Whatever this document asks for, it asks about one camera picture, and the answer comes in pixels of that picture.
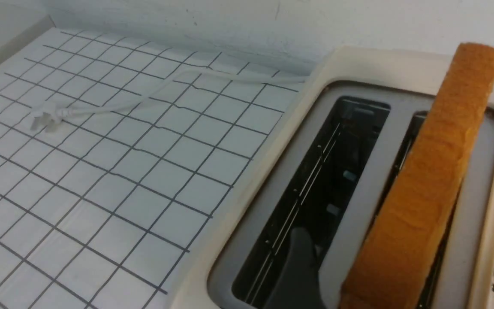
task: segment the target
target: bread crust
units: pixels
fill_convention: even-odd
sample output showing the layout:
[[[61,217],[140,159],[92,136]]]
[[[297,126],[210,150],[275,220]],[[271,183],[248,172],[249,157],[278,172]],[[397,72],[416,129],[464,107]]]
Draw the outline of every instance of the bread crust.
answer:
[[[494,85],[494,48],[460,44],[341,290],[342,309],[414,309]]]

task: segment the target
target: slice of bread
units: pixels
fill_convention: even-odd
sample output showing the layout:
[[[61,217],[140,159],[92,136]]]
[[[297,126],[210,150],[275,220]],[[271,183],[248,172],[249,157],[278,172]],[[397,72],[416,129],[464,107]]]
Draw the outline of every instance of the slice of bread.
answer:
[[[414,309],[494,85],[494,48],[459,45],[342,287],[341,309]]]

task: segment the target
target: toaster slot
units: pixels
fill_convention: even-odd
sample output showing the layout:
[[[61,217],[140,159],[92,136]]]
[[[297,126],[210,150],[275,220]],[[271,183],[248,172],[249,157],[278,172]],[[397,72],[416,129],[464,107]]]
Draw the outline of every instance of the toaster slot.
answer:
[[[392,171],[390,172],[390,176],[388,177],[388,181],[386,182],[386,185],[384,187],[382,197],[379,201],[379,205],[377,206],[377,209],[375,211],[373,222],[378,217],[378,213],[382,208],[382,205],[384,203],[384,200],[386,199],[386,196],[388,195],[388,192],[390,191],[390,188],[392,188],[394,181],[396,180],[399,172],[404,166],[405,160],[414,144],[414,141],[415,139],[417,139],[419,130],[422,124],[424,123],[424,120],[426,119],[426,115],[427,112],[416,113],[410,122],[409,129],[407,130],[405,138],[401,144],[400,150],[398,151],[398,156],[396,157],[396,161],[394,162],[394,166],[392,167]],[[432,298],[437,287],[437,280],[440,273],[441,263],[443,262],[443,256],[445,255],[445,249],[447,247],[447,239],[449,237],[449,231],[451,230],[451,223],[454,213],[455,213],[455,209],[453,209],[453,213],[451,214],[451,217],[447,222],[445,233],[439,244],[436,257],[434,258],[434,262],[428,274],[427,281],[424,284],[423,291],[420,294],[419,303],[416,307],[417,309],[431,308]]]
[[[235,297],[266,308],[283,265],[291,263],[290,234],[298,228],[313,244],[316,278],[389,111],[368,100],[337,101],[235,279]]]

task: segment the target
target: power cord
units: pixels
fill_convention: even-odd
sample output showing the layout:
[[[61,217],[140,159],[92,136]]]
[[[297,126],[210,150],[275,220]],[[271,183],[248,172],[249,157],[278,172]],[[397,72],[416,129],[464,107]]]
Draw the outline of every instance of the power cord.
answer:
[[[235,74],[219,72],[206,68],[186,68],[178,69],[170,76],[167,76],[161,83],[157,84],[155,89],[151,92],[147,92],[136,98],[130,100],[129,102],[124,102],[122,104],[116,104],[111,106],[102,107],[92,107],[92,108],[59,108],[58,101],[56,100],[46,100],[39,107],[35,107],[30,112],[30,122],[31,129],[36,130],[40,125],[46,125],[47,130],[51,131],[55,129],[64,118],[78,116],[78,115],[88,115],[88,114],[98,114],[98,113],[108,113],[115,112],[122,109],[130,109],[135,107],[137,104],[144,102],[147,98],[157,94],[165,86],[176,80],[178,77],[186,73],[200,73],[207,74],[209,76],[215,76],[218,78],[235,80],[238,82],[255,83],[255,84],[297,84],[304,82],[306,80],[305,76],[302,77],[292,77],[292,78],[264,78],[259,76],[238,76]]]

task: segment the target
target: white cable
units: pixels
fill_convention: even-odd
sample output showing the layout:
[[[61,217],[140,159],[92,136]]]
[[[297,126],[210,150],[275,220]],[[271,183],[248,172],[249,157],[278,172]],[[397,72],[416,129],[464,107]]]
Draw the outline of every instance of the white cable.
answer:
[[[122,104],[116,104],[111,106],[102,106],[102,107],[92,107],[92,108],[57,108],[57,104],[54,101],[47,100],[41,104],[36,109],[33,109],[30,113],[33,116],[33,129],[37,126],[37,118],[41,117],[49,117],[49,120],[57,123],[60,123],[63,118],[75,116],[75,115],[85,115],[85,114],[98,114],[98,113],[107,113],[107,112],[115,112],[121,109],[130,109],[135,107],[137,104],[144,102],[147,98],[157,94],[161,89],[165,86],[176,80],[178,77],[182,76],[186,73],[200,73],[207,74],[210,76],[215,76],[223,79],[235,80],[238,82],[247,82],[247,83],[258,83],[258,84],[297,84],[300,82],[304,82],[306,77],[292,77],[292,78],[265,78],[260,76],[238,76],[235,74],[224,73],[219,71],[214,71],[206,68],[186,68],[186,69],[178,69],[173,74],[168,76],[166,79],[162,80],[155,89],[151,92],[147,92],[136,98],[134,100],[130,100],[129,102],[124,102]]]

